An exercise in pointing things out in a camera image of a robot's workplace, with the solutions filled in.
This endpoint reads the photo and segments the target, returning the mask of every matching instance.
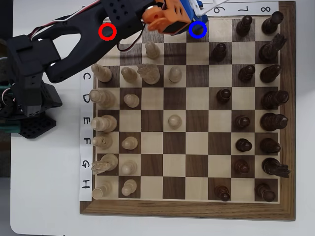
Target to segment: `white table surface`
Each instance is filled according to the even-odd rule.
[[[14,35],[79,9],[91,0],[15,0]],[[78,40],[57,42],[62,56]],[[79,214],[79,79],[55,85],[63,106],[48,114],[57,128],[35,141],[12,137],[11,227],[19,234],[296,236],[314,233],[315,1],[297,1],[296,221],[268,222]]]

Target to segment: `black chess piece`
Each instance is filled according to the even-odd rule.
[[[261,105],[266,110],[277,109],[287,103],[289,100],[289,93],[287,91],[270,91],[267,92],[261,100]]]
[[[272,191],[268,184],[262,183],[255,189],[256,194],[261,197],[264,201],[270,203],[276,198],[276,194]]]
[[[253,75],[255,74],[255,66],[253,65],[248,65],[243,67],[240,72],[238,73],[238,78],[239,80],[243,81],[243,82],[249,82]]]
[[[288,118],[284,115],[276,115],[274,113],[266,113],[260,119],[260,126],[266,131],[272,132],[276,129],[286,128]]]
[[[280,75],[281,71],[280,65],[269,66],[261,71],[260,80],[264,83],[271,83]]]
[[[277,57],[278,51],[283,48],[285,43],[286,38],[278,33],[270,43],[267,43],[260,48],[259,58],[263,62],[270,62]]]
[[[277,31],[278,25],[284,20],[284,15],[276,11],[274,12],[270,18],[262,23],[261,29],[265,34],[272,34]]]
[[[250,151],[252,149],[252,144],[247,139],[239,139],[236,142],[235,147],[237,150],[239,150],[241,152],[246,152],[246,151]]]
[[[223,202],[227,202],[230,200],[230,193],[229,193],[227,187],[225,187],[223,185],[219,185],[219,186],[215,187],[215,195],[216,195],[216,197],[220,198],[221,201],[223,201]]]
[[[251,30],[252,17],[250,15],[244,16],[236,26],[236,32],[239,36],[245,37]]]
[[[261,164],[262,169],[269,175],[275,175],[283,178],[289,178],[291,170],[288,165],[282,165],[275,158],[267,158]]]
[[[277,141],[266,138],[260,142],[260,149],[267,154],[276,154],[281,151],[281,146]]]

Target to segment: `white pawn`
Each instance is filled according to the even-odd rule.
[[[124,97],[124,102],[127,104],[127,106],[131,108],[135,108],[139,105],[140,100],[139,100],[139,97],[135,94],[127,94]]]
[[[124,67],[122,69],[122,75],[123,78],[128,82],[128,83],[133,83],[137,80],[138,74],[137,72],[129,67]]]
[[[154,42],[148,41],[145,47],[148,58],[156,59],[159,57],[160,51],[158,46]]]
[[[124,149],[134,150],[138,146],[138,140],[135,137],[127,137],[122,142]]]
[[[123,164],[121,171],[122,171],[122,174],[125,176],[132,175],[137,171],[137,163],[132,160],[126,161]]]
[[[124,196],[129,196],[131,193],[134,193],[137,189],[137,183],[133,179],[128,179],[122,188],[122,194]]]
[[[106,83],[112,79],[112,72],[107,67],[101,66],[99,64],[93,64],[91,66],[92,72],[96,75],[97,79]]]
[[[112,132],[117,127],[117,120],[110,115],[102,117],[95,117],[91,121],[91,127],[95,131],[104,131],[106,133]]]

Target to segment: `light square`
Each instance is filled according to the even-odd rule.
[[[187,110],[209,109],[209,88],[186,88]]]
[[[142,154],[163,154],[163,132],[141,132]]]
[[[232,110],[255,110],[255,88],[233,87]]]
[[[185,155],[163,155],[163,176],[185,177],[186,176],[186,156]]]
[[[225,133],[232,130],[231,110],[209,110],[209,132]]]

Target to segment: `dark square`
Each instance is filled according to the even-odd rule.
[[[143,88],[162,88],[164,87],[164,65],[157,65],[160,77],[159,81],[154,85],[149,85],[144,80],[142,80],[142,87]]]
[[[139,105],[135,108],[131,108],[127,106],[127,104],[124,102],[124,97],[127,94],[135,94],[139,97]],[[119,93],[119,107],[121,110],[141,110],[141,88],[120,88]]]
[[[186,88],[164,88],[164,110],[185,110]]]
[[[248,65],[232,65],[232,87],[255,87],[255,74],[248,82],[243,82],[238,78],[240,70]]]
[[[231,155],[231,133],[209,133],[209,155]]]
[[[141,154],[141,176],[163,176],[163,155]]]
[[[255,45],[255,55],[256,55],[256,64],[278,64],[278,57],[279,57],[279,54],[277,54],[277,57],[273,60],[270,60],[270,61],[262,61],[260,58],[259,58],[259,50],[262,46],[264,46],[265,44],[267,43],[270,43],[270,42],[256,42],[256,45]]]
[[[186,155],[186,177],[208,177],[208,155]]]
[[[236,32],[236,26],[237,24],[241,21],[241,19],[237,20],[237,19],[233,19],[232,20],[232,41],[233,42],[250,42],[250,41],[255,41],[256,39],[256,32],[255,32],[255,27],[256,27],[256,22],[255,19],[252,20],[252,24],[251,24],[251,29],[249,31],[249,33],[244,36],[241,37],[237,34]]]
[[[121,49],[126,49],[131,44],[121,44]],[[128,52],[120,52],[120,65],[139,65],[142,63],[142,45],[136,43]]]
[[[142,110],[141,131],[163,132],[163,110]]]
[[[250,171],[247,174],[239,173],[235,170],[234,165],[238,160],[247,162]],[[232,178],[255,178],[255,156],[232,156]]]
[[[208,110],[186,110],[186,132],[209,132]]]
[[[231,98],[226,103],[220,103],[217,100],[217,93],[222,89],[228,89],[231,91]],[[232,109],[232,88],[209,88],[209,110],[231,110]]]
[[[120,124],[120,121],[119,121],[119,110],[98,110],[97,111],[97,116],[98,117],[102,117],[104,115],[110,115],[110,116],[113,116],[116,118],[117,120],[117,127],[116,129],[113,130],[113,132],[119,132],[119,124]]]
[[[230,194],[230,198],[232,198],[231,178],[209,178],[208,179],[208,199],[209,200],[220,200],[220,198],[218,198],[215,193],[215,188],[220,185],[227,187]]]
[[[185,199],[185,177],[163,177],[163,199]]]
[[[278,201],[278,179],[276,178],[256,178],[255,179],[255,201],[264,202],[263,198],[258,196],[256,193],[256,187],[263,183],[267,184],[270,187],[270,189],[275,192],[276,197],[273,200],[273,202],[277,202]]]
[[[185,132],[164,132],[163,133],[163,154],[185,154],[186,133]]]
[[[186,43],[164,43],[164,65],[186,65]]]
[[[127,150],[123,148],[122,142],[127,137],[135,137],[138,140],[138,146],[134,150]],[[141,132],[119,132],[119,153],[140,154],[140,150],[141,150]]]
[[[271,138],[278,142],[278,133],[255,133],[255,155],[277,156],[278,153],[267,154],[260,149],[260,142],[266,138]]]
[[[220,61],[217,62],[212,58],[212,51],[214,50],[214,48],[219,44],[218,43],[210,43],[210,47],[209,47],[209,64],[210,65],[230,65],[232,64],[232,42],[223,42],[224,44],[226,44],[226,57]]]
[[[128,179],[133,179],[134,181],[136,181],[137,188],[136,188],[135,192],[131,193],[129,196],[125,196],[122,194],[122,188],[124,186],[124,183]],[[118,197],[119,198],[140,198],[140,196],[141,196],[140,189],[141,189],[141,177],[140,176],[119,176],[119,180],[118,180]]]
[[[246,116],[251,123],[246,128],[238,128],[235,126],[235,119],[239,116]],[[255,110],[232,110],[232,132],[235,133],[254,133],[255,132]]]
[[[186,87],[190,88],[209,87],[209,66],[187,65]]]
[[[255,87],[255,109],[265,110],[261,105],[261,100],[267,92],[278,91],[278,87]]]
[[[105,153],[98,153],[97,154],[97,160],[100,161],[102,159],[103,156],[105,156]],[[117,176],[118,172],[119,172],[119,154],[114,154],[115,156],[117,156],[118,159],[118,164],[116,166],[115,169],[111,170],[111,171],[105,171],[103,173],[98,174],[98,176]]]

